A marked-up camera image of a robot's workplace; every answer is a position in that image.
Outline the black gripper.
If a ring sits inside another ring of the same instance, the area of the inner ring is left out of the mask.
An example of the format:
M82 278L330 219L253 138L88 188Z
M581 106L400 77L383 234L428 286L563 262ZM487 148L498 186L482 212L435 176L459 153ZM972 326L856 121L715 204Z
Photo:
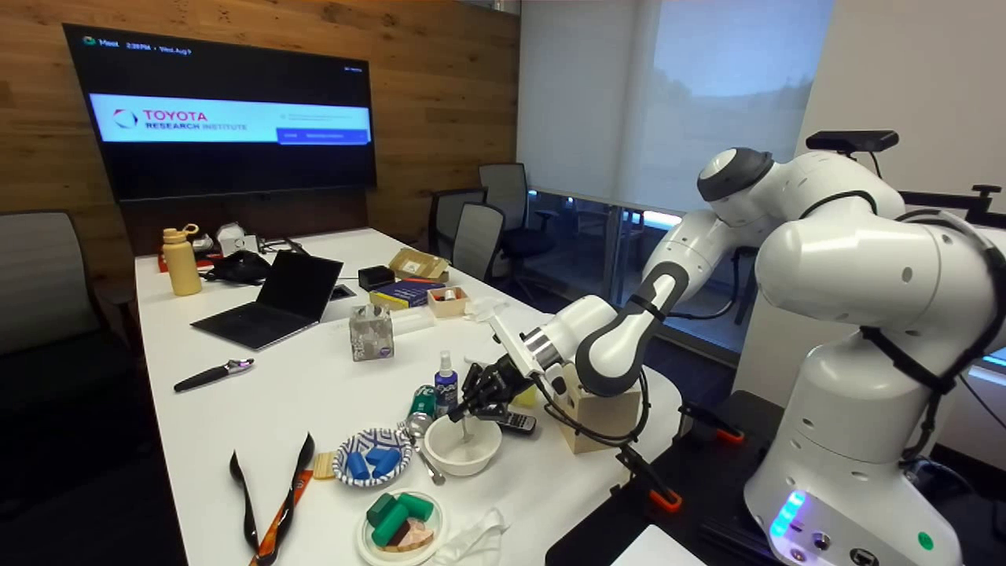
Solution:
M473 363L461 380L459 400L448 408L449 423L461 423L465 416L495 420L503 411L503 402L514 402L531 380L518 371L518 365L503 355L492 365Z

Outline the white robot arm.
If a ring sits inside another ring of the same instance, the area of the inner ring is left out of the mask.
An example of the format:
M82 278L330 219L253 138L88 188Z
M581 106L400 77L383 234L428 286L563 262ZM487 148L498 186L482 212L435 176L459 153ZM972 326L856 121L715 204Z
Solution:
M761 298L850 326L809 348L743 499L775 556L803 566L962 566L957 527L909 480L940 400L1002 346L1002 235L913 212L837 152L787 164L731 148L699 173L703 204L652 253L626 306L585 295L549 324L499 330L503 355L461 380L477 416L574 369L593 397L646 380L641 348L723 255L749 249Z

